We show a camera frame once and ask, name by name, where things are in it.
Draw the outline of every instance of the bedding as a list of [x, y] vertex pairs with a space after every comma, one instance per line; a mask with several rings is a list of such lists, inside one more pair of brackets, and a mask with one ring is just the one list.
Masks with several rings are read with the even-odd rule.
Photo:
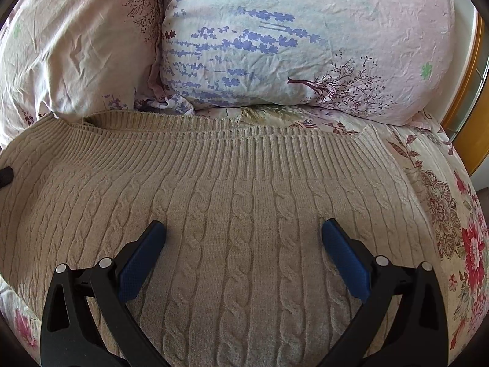
[[162, 95], [161, 0], [21, 0], [0, 40], [0, 147], [50, 111], [76, 121]]
[[420, 202], [370, 126], [344, 137], [124, 111], [70, 125], [50, 114], [0, 155], [6, 165], [15, 178], [0, 191], [0, 271], [38, 314], [60, 260], [93, 266], [148, 220], [165, 222], [161, 258], [129, 308], [171, 365], [317, 365], [359, 307], [317, 235], [327, 217], [374, 254], [427, 259], [441, 274]]
[[453, 54], [453, 0], [166, 1], [160, 75], [180, 113], [308, 104], [404, 125]]
[[[439, 281], [447, 288], [450, 360], [477, 330], [489, 303], [489, 238], [480, 204], [468, 174], [436, 120], [424, 113], [425, 129], [372, 123], [339, 111], [310, 106], [214, 108], [200, 110], [209, 118], [227, 118], [237, 128], [281, 126], [330, 132], [345, 138], [367, 126], [375, 128], [390, 155], [403, 170], [430, 222], [437, 258], [443, 270]], [[0, 296], [9, 296], [7, 317], [25, 347], [39, 357], [40, 322], [24, 300], [13, 296], [3, 281]]]

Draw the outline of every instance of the pink flower print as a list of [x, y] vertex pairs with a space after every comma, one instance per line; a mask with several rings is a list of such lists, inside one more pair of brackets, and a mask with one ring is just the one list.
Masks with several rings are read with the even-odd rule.
[[482, 209], [479, 206], [475, 206], [474, 209], [477, 216], [477, 222], [482, 232], [482, 237], [486, 241], [489, 241], [489, 232], [487, 231], [486, 218], [484, 217]]
[[452, 350], [455, 347], [455, 345], [457, 344], [458, 336], [461, 333], [461, 331], [464, 329], [465, 322], [466, 322], [466, 320], [464, 318], [462, 318], [460, 320], [459, 326], [457, 327], [457, 329], [453, 333], [453, 338], [452, 338], [452, 341], [450, 342], [450, 350]]
[[469, 227], [467, 229], [461, 229], [464, 248], [467, 254], [465, 257], [465, 269], [469, 274], [469, 287], [475, 294], [482, 285], [485, 275], [482, 262], [482, 251], [485, 249], [485, 244], [478, 229], [478, 226], [472, 220], [469, 221]]
[[475, 334], [480, 327], [482, 320], [486, 317], [489, 302], [485, 294], [479, 294], [477, 300], [472, 305], [472, 316], [470, 317], [469, 336]]
[[19, 309], [15, 310], [15, 329], [17, 330], [20, 337], [26, 341], [31, 347], [37, 348], [37, 339], [34, 338], [32, 333], [32, 327], [30, 325], [29, 319], [20, 313]]
[[458, 172], [454, 171], [455, 177], [457, 179], [457, 187], [459, 188], [459, 191], [461, 194], [469, 194], [469, 190], [467, 189], [467, 186], [465, 185], [464, 181], [460, 178], [458, 175]]

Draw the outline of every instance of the pillow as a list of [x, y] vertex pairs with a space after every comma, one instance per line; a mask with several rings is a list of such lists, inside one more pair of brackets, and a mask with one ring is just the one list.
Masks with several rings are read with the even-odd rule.
[[161, 0], [21, 0], [0, 41], [0, 146], [49, 111], [158, 100], [161, 21]]
[[167, 1], [161, 79], [195, 109], [309, 104], [403, 125], [452, 57], [453, 0]]

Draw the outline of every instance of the beige cable knit sweater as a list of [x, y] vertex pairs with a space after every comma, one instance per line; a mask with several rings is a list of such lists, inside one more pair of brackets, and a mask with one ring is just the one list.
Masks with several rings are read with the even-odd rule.
[[124, 111], [82, 124], [50, 115], [2, 152], [7, 165], [0, 273], [39, 316], [57, 264], [93, 266], [152, 219], [165, 223], [167, 244], [128, 306], [173, 366], [315, 365], [359, 305], [323, 250], [325, 219], [373, 254], [441, 272], [422, 208], [372, 128], [341, 136]]

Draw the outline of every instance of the floral bed sheet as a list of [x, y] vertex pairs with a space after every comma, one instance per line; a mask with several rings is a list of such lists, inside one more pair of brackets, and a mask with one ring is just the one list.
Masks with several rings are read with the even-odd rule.
[[[404, 170], [430, 219], [448, 281], [449, 358], [467, 344], [489, 310], [489, 235], [477, 195], [459, 155], [439, 123], [423, 113], [414, 126], [395, 127], [310, 106], [212, 108], [199, 115], [234, 118], [241, 126], [309, 128], [349, 136], [374, 126]], [[41, 322], [0, 277], [0, 311], [39, 362]]]

